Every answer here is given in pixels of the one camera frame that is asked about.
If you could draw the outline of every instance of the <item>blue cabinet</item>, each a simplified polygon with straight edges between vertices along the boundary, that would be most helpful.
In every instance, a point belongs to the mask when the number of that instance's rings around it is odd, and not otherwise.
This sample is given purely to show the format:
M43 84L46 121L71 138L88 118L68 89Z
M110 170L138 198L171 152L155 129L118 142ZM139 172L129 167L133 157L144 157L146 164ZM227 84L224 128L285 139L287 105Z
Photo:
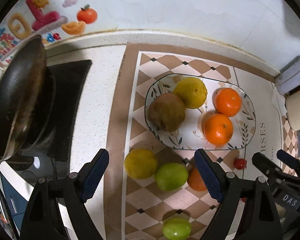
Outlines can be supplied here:
M28 201L21 196L15 188L7 181L7 179L1 174L1 183L6 197L8 207L10 209L12 218L17 225L18 229L21 228L24 212Z

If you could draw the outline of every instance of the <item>silver handle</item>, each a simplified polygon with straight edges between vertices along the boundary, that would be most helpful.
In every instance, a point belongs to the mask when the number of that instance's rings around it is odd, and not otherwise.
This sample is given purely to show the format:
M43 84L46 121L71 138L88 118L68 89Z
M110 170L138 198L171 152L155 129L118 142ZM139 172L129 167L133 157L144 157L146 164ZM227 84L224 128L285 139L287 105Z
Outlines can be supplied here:
M10 200L11 200L11 204L12 204L12 207L13 207L13 211L14 211L15 213L18 213L18 212L17 212L17 209L16 209L16 205L14 204L13 199L10 198Z

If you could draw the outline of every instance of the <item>black cable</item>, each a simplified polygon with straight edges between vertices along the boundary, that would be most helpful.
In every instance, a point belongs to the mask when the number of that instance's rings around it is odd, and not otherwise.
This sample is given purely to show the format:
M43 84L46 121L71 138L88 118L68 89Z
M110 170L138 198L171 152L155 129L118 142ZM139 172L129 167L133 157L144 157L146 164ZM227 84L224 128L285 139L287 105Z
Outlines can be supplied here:
M19 233L18 233L18 230L17 230L17 228L16 228L16 225L14 224L14 221L13 221L13 218L12 218L12 215L11 215L11 212L10 212L10 209L9 209L9 207L8 207L8 203L7 203L7 201L6 201L5 197L4 197L4 195L3 195L2 191L1 191L1 189L0 189L0 199L1 199L1 202L3 203L4 208L5 208L6 212L7 212L7 215L8 215L8 218L9 218L9 223L10 223L10 225L11 225L12 231L13 231L13 233L14 233L16 239L19 240Z

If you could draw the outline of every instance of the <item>green lime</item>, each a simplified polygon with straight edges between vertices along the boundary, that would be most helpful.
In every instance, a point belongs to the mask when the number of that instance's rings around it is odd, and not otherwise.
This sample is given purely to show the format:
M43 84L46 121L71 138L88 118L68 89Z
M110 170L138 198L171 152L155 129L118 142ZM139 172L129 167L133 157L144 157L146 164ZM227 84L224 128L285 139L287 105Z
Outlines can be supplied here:
M124 160L124 167L129 177L147 179L157 170L157 156L146 149L132 150Z
M184 240L191 232L191 224L183 218L171 218L162 227L163 235L169 240Z
M186 77L178 82L173 93L182 99L186 108L196 109L204 104L208 91L199 78Z
M168 191L181 187L188 179L188 171L179 163L162 165L154 174L159 189Z

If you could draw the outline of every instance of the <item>white plate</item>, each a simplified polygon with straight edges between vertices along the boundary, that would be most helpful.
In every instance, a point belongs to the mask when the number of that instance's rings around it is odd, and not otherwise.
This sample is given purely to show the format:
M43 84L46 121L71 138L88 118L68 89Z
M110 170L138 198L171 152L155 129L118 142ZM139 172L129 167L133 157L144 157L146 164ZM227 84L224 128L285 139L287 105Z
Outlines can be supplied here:
M247 94L237 85L225 83L219 80L196 77L205 84L208 95L205 103L198 109L186 109L186 119L180 128L172 133L158 130L157 126L147 119L147 111L150 104L161 94L173 92L177 83L186 77L184 74L169 74L155 82L148 90L145 103L145 119L149 129L164 145L173 149L197 150L228 150L242 149L251 141L256 130L256 117L253 104ZM234 127L234 132L230 141L216 147L209 143L203 135L201 129L202 120L215 113L213 105L214 95L221 88L232 88L239 93L242 99L240 111L230 120Z

